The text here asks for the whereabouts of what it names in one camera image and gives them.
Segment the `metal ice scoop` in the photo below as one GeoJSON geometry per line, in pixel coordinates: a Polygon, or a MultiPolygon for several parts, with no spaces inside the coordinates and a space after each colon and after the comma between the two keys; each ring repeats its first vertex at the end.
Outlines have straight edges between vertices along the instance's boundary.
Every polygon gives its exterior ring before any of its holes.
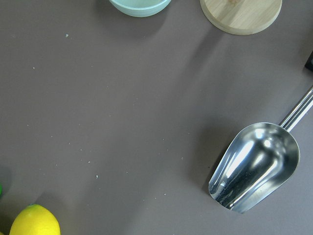
{"type": "Polygon", "coordinates": [[[242,129],[208,183],[211,197],[231,211],[245,213],[281,187],[300,160],[291,131],[312,105],[309,89],[280,124],[258,122],[242,129]]]}

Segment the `wooden cup stand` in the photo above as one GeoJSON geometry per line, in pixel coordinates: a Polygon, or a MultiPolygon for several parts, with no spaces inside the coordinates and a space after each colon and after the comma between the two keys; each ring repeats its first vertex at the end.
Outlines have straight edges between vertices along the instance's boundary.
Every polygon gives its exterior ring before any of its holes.
{"type": "Polygon", "coordinates": [[[272,25],[282,0],[201,0],[200,5],[216,28],[234,35],[252,35],[272,25]]]}

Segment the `mint green bowl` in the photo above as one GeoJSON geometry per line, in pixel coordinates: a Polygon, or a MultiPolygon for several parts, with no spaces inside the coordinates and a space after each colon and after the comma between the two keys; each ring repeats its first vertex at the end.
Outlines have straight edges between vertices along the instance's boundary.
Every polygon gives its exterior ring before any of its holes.
{"type": "Polygon", "coordinates": [[[133,17],[149,17],[162,11],[171,0],[110,0],[120,12],[133,17]]]}

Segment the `yellow lemon outer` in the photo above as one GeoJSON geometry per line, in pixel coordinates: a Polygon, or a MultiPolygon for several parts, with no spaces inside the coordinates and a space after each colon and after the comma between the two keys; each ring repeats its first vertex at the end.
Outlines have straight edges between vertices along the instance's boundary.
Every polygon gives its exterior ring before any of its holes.
{"type": "Polygon", "coordinates": [[[60,235],[56,217],[45,207],[31,204],[15,218],[10,235],[60,235]]]}

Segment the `wine glass rack tray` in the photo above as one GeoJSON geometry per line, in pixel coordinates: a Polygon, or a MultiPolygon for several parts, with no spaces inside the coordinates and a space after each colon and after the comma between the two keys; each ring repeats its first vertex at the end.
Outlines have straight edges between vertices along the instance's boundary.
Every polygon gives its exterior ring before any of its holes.
{"type": "Polygon", "coordinates": [[[313,71],[313,51],[311,52],[310,56],[308,57],[305,68],[307,68],[310,71],[313,71]]]}

